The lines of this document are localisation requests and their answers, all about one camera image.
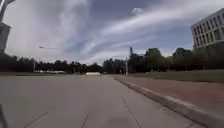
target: road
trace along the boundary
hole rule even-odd
[[[202,128],[109,76],[0,77],[9,128]]]

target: pavement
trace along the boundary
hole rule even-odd
[[[145,77],[114,76],[140,87],[153,90],[195,105],[224,119],[224,84],[150,79]]]
[[[0,77],[9,128],[203,128],[109,76]]]

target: pole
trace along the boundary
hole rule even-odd
[[[36,61],[33,62],[33,72],[35,72],[36,69]]]
[[[125,69],[126,69],[126,76],[128,76],[128,58],[127,57],[125,61]]]
[[[186,72],[187,72],[187,64],[185,64],[185,69],[186,69]]]
[[[73,67],[73,72],[74,72],[74,75],[75,75],[75,67]]]

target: sidewalk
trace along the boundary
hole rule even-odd
[[[127,77],[118,75],[114,77],[163,95],[187,101],[224,117],[224,84],[153,80],[144,77]]]

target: building window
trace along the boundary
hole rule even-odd
[[[196,29],[194,28],[194,35],[197,35]]]
[[[197,31],[198,31],[197,33],[199,33],[199,34],[200,34],[200,31],[199,31],[199,27],[198,27],[198,26],[197,26]]]
[[[197,44],[197,46],[198,46],[198,44],[199,44],[198,38],[196,38],[196,44]]]
[[[206,34],[206,39],[207,39],[207,43],[210,42],[209,37],[208,37],[208,33]]]
[[[199,37],[199,41],[200,41],[199,45],[202,45],[202,39],[201,39],[201,36]]]
[[[202,42],[203,42],[203,44],[206,44],[205,36],[204,35],[202,36]]]
[[[206,22],[206,24],[207,24],[207,28],[208,28],[208,30],[210,30],[210,26],[209,26],[208,21]]]
[[[213,24],[212,20],[210,20],[210,24],[212,25],[212,28],[214,28],[214,24]]]
[[[206,32],[207,30],[206,30],[206,27],[205,27],[205,23],[203,23],[202,26],[203,26],[204,32]]]
[[[221,35],[220,35],[219,29],[215,30],[214,31],[214,34],[215,34],[215,39],[216,40],[221,40]]]
[[[220,17],[220,16],[218,16],[217,18],[218,18],[219,24],[220,24],[220,25],[222,25],[222,20],[221,20],[221,17]]]
[[[218,23],[217,23],[217,21],[216,21],[216,18],[213,18],[213,21],[214,21],[214,23],[215,23],[215,26],[218,27]]]
[[[212,32],[210,32],[210,38],[211,38],[211,42],[213,42],[214,38],[213,38]]]
[[[224,36],[224,28],[222,28],[222,35]]]
[[[201,25],[200,25],[199,27],[200,27],[201,33],[203,33],[203,30],[202,30],[202,27],[201,27]]]

